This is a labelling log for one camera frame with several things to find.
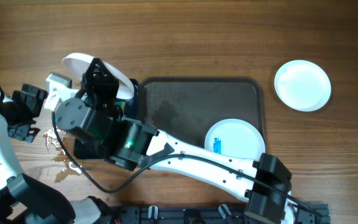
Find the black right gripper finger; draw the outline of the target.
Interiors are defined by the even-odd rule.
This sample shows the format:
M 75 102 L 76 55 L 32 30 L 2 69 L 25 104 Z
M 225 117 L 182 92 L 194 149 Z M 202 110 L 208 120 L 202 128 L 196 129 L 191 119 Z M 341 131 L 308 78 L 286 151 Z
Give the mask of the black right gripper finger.
M 103 83 L 117 83 L 118 82 L 118 79 L 107 68 L 107 66 L 101 59 L 99 60 L 99 68 L 100 68 L 100 72 L 101 72 L 101 81 Z
M 90 63 L 85 66 L 83 78 L 99 78 L 100 76 L 100 59 L 93 58 Z

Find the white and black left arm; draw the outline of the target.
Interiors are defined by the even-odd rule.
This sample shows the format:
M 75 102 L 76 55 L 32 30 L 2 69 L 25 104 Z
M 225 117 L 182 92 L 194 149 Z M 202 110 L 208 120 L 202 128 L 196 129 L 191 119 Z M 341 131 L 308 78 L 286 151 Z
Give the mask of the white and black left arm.
M 47 97 L 26 83 L 12 96 L 0 88 L 0 223 L 114 223 L 114 210 L 101 199 L 69 201 L 20 165 L 11 139 L 34 140 L 39 129 L 33 124 Z

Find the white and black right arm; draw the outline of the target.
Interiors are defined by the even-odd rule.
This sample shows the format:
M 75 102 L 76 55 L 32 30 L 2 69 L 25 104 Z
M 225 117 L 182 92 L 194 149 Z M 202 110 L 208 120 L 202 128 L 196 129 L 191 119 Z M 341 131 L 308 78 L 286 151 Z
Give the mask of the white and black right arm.
M 291 173 L 264 142 L 231 143 L 231 155 L 183 142 L 139 120 L 120 117 L 117 99 L 134 96 L 134 86 L 118 69 L 90 55 L 72 53 L 64 66 L 81 79 L 79 90 L 63 89 L 53 110 L 56 127 L 81 143 L 77 158 L 96 157 L 127 170 L 176 172 L 216 186 L 248 204 L 245 213 L 265 223 L 293 223 Z

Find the green and yellow sponge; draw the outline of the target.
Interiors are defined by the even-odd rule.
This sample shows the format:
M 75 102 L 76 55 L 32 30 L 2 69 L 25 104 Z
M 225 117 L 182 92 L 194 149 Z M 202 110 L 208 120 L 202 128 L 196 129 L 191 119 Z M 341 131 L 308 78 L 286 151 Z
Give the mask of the green and yellow sponge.
M 115 102 L 115 109 L 116 109 L 117 113 L 119 114 L 119 116 L 124 116 L 125 107 L 126 107 L 125 101 L 116 101 Z

